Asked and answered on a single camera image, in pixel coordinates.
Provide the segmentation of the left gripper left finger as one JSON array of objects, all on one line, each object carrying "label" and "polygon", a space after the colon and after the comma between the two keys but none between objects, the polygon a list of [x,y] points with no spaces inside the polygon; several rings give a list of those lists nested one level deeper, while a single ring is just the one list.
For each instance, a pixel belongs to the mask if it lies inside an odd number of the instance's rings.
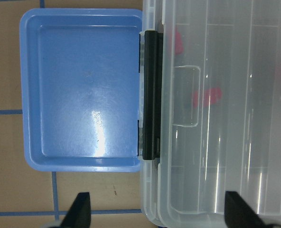
[{"label": "left gripper left finger", "polygon": [[60,228],[89,228],[91,201],[89,192],[80,192],[60,224]]}]

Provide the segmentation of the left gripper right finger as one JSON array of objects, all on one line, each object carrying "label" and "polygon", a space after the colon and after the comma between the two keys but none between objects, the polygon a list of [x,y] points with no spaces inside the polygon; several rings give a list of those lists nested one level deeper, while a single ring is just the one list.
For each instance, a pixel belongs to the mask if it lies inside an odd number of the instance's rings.
[{"label": "left gripper right finger", "polygon": [[224,219],[228,228],[270,228],[236,191],[225,192]]}]

